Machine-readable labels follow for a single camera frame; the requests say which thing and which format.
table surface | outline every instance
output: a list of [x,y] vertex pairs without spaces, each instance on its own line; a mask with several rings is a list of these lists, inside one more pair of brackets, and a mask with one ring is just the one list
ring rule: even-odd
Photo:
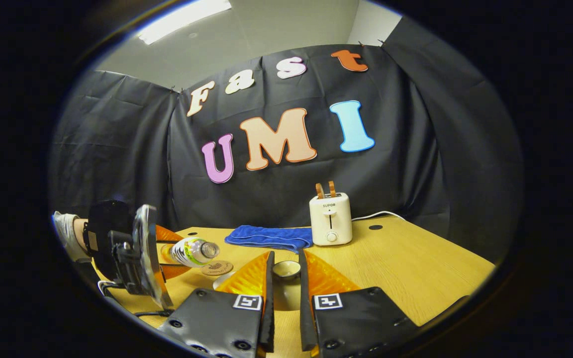
[[[378,230],[369,226],[381,225]],[[238,270],[245,263],[272,249],[230,245],[224,242],[232,229],[190,227],[189,233],[220,246],[216,260],[229,261]],[[306,249],[336,268],[361,288],[378,286],[417,326],[446,310],[457,299],[473,293],[491,274],[494,265],[421,227],[393,216],[356,220],[353,240],[346,245]],[[275,262],[298,261],[297,254],[276,250]],[[213,289],[218,276],[206,276],[199,268],[168,279],[166,286],[175,307],[195,288]],[[109,292],[132,313],[161,310],[149,296],[130,295],[110,288]],[[165,317],[143,316],[143,321],[158,328]],[[275,353],[268,358],[304,358],[301,351],[300,311],[275,311]]]

white wall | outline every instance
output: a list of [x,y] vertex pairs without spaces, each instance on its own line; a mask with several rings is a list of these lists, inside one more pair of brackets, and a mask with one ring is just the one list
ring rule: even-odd
[[387,7],[368,0],[360,0],[353,29],[346,43],[357,45],[361,42],[364,45],[380,46],[382,43],[378,39],[385,41],[401,18],[401,14],[389,10]]

cork coaster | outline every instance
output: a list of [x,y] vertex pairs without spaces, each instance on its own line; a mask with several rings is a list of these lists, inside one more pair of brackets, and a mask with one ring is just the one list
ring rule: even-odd
[[207,276],[220,276],[221,274],[226,274],[233,269],[234,265],[229,261],[216,260],[204,265],[200,271]]

blue cloth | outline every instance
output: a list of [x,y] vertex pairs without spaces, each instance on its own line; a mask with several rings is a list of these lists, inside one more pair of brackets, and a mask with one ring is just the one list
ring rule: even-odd
[[313,233],[310,227],[297,229],[268,229],[243,225],[237,227],[225,238],[226,243],[249,247],[271,247],[284,249],[297,254],[298,249],[313,246]]

ceiling light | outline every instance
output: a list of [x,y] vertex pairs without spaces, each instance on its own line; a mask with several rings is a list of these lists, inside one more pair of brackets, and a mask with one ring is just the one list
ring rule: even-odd
[[150,45],[181,27],[228,9],[229,0],[196,0],[143,27],[137,36]]

